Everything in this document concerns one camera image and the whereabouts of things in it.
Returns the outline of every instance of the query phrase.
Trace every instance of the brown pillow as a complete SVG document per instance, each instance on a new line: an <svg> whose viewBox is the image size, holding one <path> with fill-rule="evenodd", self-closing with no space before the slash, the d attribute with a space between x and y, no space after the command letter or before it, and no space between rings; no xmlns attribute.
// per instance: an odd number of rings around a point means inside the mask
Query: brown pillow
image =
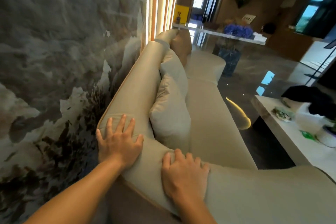
<svg viewBox="0 0 336 224"><path fill-rule="evenodd" d="M176 53L183 66L187 64L187 56L191 53L190 33L186 29L180 29L176 37L171 41L170 48Z"/></svg>

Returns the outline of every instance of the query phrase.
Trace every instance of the marble wall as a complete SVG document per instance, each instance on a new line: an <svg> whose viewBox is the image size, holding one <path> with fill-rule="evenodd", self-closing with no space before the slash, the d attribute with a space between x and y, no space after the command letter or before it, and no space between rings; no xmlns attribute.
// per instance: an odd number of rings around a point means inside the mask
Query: marble wall
<svg viewBox="0 0 336 224"><path fill-rule="evenodd" d="M95 128L140 54L146 0L0 0L0 223L97 163Z"/></svg>

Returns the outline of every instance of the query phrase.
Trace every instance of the doorway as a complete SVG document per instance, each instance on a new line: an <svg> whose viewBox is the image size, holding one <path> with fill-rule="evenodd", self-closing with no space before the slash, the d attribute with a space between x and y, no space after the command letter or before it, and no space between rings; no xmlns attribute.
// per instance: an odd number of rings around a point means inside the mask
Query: doorway
<svg viewBox="0 0 336 224"><path fill-rule="evenodd" d="M217 5L218 0L194 0L190 19L201 23L212 22Z"/></svg>

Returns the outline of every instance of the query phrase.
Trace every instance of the finger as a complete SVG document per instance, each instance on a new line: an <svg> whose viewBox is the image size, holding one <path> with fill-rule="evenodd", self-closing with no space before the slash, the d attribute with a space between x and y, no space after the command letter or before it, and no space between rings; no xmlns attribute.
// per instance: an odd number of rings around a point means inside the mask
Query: finger
<svg viewBox="0 0 336 224"><path fill-rule="evenodd" d="M134 127L135 127L135 119L132 118L130 123L128 124L127 129L125 130L125 133L129 133L131 136L133 136Z"/></svg>
<svg viewBox="0 0 336 224"><path fill-rule="evenodd" d="M106 128L105 128L105 137L110 138L113 136L113 131L112 131L112 118L108 118L107 123L106 123Z"/></svg>
<svg viewBox="0 0 336 224"><path fill-rule="evenodd" d="M201 159L199 157L195 158L195 164L201 166Z"/></svg>
<svg viewBox="0 0 336 224"><path fill-rule="evenodd" d="M96 138L97 138L97 141L98 141L99 145L103 145L104 139L103 139L102 134L100 133L99 129L96 130Z"/></svg>
<svg viewBox="0 0 336 224"><path fill-rule="evenodd" d="M144 146L144 136L143 135L138 135L138 137L136 138L136 142L135 144L137 146L139 146L142 150L143 146Z"/></svg>
<svg viewBox="0 0 336 224"><path fill-rule="evenodd" d="M208 163L205 163L202 167L203 171L206 172L207 174L209 173L210 171L210 166Z"/></svg>
<svg viewBox="0 0 336 224"><path fill-rule="evenodd" d="M184 156L180 149L175 150L175 160L184 160Z"/></svg>
<svg viewBox="0 0 336 224"><path fill-rule="evenodd" d="M190 162L193 162L193 161L194 161L194 159L193 159L193 155L192 155L190 152L188 152L188 153L185 155L185 159L188 160L188 161L190 161Z"/></svg>
<svg viewBox="0 0 336 224"><path fill-rule="evenodd" d="M115 129L115 133L122 133L124 130L124 126L125 126L125 122L126 122L126 115L123 114L123 116L121 116L121 119L117 125L117 128Z"/></svg>
<svg viewBox="0 0 336 224"><path fill-rule="evenodd" d="M162 159L162 169L168 170L171 164L171 156L169 152L166 152L166 154L163 156Z"/></svg>

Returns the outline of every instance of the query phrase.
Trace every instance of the sofa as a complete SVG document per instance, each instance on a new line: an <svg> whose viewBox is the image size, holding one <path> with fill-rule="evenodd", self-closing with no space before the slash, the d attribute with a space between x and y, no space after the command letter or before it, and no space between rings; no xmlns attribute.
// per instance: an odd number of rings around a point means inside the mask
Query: sofa
<svg viewBox="0 0 336 224"><path fill-rule="evenodd" d="M164 31L147 44L99 121L97 128L104 136L107 119L114 118L115 128L121 115L126 114L126 126L131 118L136 120L133 139L138 134L145 139L134 166L124 171L107 194L113 223L178 222L170 215L178 216L178 211L161 184L162 157L174 149L155 139L149 120L161 81L159 67L178 33ZM191 118L189 151L210 163L205 203L215 220L334 222L336 185L322 171L309 166L257 169L217 88L224 67L220 57L195 50L188 55L184 68L188 78L185 103Z"/></svg>

